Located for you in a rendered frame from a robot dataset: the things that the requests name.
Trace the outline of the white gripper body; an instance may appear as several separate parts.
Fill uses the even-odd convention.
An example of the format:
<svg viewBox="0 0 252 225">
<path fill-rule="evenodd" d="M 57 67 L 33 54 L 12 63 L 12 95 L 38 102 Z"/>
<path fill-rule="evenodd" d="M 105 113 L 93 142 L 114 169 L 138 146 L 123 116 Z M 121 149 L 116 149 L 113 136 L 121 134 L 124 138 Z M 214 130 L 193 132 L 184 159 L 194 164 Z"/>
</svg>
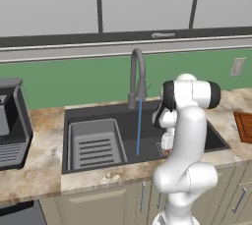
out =
<svg viewBox="0 0 252 225">
<path fill-rule="evenodd" d="M 164 133 L 161 138 L 161 148 L 163 150 L 170 150 L 173 147 L 174 136 L 170 133 Z"/>
</svg>

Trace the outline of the dark grey sink basin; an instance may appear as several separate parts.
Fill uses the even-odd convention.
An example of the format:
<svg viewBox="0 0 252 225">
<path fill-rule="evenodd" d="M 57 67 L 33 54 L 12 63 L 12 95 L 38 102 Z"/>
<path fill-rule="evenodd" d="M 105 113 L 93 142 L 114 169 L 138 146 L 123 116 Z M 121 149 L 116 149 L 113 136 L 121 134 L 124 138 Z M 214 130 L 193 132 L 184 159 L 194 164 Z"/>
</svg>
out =
<svg viewBox="0 0 252 225">
<path fill-rule="evenodd" d="M 157 106 L 158 103 L 155 100 L 147 101 L 142 106 L 142 125 L 139 156 L 136 155 L 139 106 L 134 109 L 129 109 L 127 104 L 117 104 L 67 109 L 65 111 L 64 121 L 62 172 L 64 174 L 70 174 L 90 171 L 67 171 L 68 127 L 72 123 L 83 121 L 101 119 L 115 119 L 117 121 L 128 161 L 110 167 L 164 159 L 164 151 L 161 149 L 160 145 L 164 130 L 158 129 L 152 124 L 152 115 L 155 112 Z"/>
</svg>

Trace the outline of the grey arched sink faucet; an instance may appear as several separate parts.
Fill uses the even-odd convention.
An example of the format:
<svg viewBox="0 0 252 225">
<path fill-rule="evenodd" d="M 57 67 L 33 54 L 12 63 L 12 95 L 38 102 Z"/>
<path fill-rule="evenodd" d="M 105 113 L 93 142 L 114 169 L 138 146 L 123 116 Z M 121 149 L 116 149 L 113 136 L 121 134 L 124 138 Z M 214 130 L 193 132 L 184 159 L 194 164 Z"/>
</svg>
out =
<svg viewBox="0 0 252 225">
<path fill-rule="evenodd" d="M 131 54 L 130 91 L 128 92 L 128 108 L 134 109 L 136 101 L 147 98 L 146 62 L 140 48 L 135 48 Z"/>
</svg>

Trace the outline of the brown wooden cutting board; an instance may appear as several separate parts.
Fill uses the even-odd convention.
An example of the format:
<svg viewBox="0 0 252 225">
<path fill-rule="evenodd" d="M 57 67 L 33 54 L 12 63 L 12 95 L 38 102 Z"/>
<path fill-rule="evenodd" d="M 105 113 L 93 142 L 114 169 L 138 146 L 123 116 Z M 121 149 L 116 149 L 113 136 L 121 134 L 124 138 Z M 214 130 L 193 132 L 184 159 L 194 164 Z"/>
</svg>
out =
<svg viewBox="0 0 252 225">
<path fill-rule="evenodd" d="M 252 113 L 233 112 L 242 142 L 252 143 Z"/>
</svg>

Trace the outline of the blue water stream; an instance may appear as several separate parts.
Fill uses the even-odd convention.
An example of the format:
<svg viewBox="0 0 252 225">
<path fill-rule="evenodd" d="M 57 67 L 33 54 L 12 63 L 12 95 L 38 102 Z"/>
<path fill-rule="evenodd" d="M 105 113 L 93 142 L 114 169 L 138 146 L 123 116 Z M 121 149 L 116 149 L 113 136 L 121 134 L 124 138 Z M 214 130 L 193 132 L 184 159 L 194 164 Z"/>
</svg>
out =
<svg viewBox="0 0 252 225">
<path fill-rule="evenodd" d="M 136 155 L 139 156 L 140 154 L 140 138 L 141 138 L 141 125 L 142 125 L 142 106 L 143 100 L 139 100 L 139 111 L 138 111 L 138 134 L 137 134 L 137 148 L 136 148 Z"/>
</svg>

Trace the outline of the grey slotted drying tray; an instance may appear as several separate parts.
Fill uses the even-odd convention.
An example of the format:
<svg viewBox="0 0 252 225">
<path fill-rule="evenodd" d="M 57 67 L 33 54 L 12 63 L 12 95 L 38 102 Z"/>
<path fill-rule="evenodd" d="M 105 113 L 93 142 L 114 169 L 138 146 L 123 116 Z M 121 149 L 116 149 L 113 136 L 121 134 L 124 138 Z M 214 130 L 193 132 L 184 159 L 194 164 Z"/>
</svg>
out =
<svg viewBox="0 0 252 225">
<path fill-rule="evenodd" d="M 68 172 L 94 170 L 128 161 L 115 119 L 70 124 L 67 146 Z"/>
</svg>

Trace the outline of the black coffee machine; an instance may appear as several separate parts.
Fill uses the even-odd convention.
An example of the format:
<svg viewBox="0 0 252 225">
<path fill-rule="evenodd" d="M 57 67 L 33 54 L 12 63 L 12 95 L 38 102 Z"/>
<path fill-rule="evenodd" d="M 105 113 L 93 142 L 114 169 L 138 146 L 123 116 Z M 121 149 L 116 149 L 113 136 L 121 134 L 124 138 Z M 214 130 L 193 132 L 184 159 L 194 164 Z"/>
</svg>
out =
<svg viewBox="0 0 252 225">
<path fill-rule="evenodd" d="M 32 142 L 32 124 L 21 78 L 0 79 L 0 171 L 22 169 Z"/>
</svg>

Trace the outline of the black dishwasher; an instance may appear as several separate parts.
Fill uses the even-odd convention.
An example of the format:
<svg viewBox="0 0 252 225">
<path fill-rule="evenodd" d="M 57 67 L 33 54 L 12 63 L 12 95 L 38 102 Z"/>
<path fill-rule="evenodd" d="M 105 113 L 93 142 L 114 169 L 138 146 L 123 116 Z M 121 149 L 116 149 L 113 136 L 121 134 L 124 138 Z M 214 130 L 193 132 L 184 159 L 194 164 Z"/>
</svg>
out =
<svg viewBox="0 0 252 225">
<path fill-rule="evenodd" d="M 38 200 L 0 205 L 0 225 L 47 225 Z"/>
</svg>

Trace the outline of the grey wall outlet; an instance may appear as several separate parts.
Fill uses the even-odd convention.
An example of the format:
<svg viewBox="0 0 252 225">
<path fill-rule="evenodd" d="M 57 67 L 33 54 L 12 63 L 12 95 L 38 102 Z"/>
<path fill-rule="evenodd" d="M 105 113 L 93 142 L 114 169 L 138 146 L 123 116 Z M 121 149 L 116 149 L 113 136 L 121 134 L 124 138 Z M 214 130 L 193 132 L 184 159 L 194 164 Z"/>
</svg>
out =
<svg viewBox="0 0 252 225">
<path fill-rule="evenodd" d="M 246 60 L 245 57 L 234 59 L 230 72 L 230 75 L 232 77 L 238 77 L 241 74 L 245 60 Z"/>
</svg>

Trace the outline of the large window with dark frame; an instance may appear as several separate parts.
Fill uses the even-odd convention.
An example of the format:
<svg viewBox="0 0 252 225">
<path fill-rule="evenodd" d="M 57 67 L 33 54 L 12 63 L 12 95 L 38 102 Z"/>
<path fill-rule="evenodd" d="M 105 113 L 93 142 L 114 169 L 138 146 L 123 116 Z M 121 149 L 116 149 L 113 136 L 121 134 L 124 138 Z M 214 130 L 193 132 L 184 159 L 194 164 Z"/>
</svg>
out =
<svg viewBox="0 0 252 225">
<path fill-rule="evenodd" d="M 249 34 L 252 0 L 0 0 L 0 47 Z"/>
</svg>

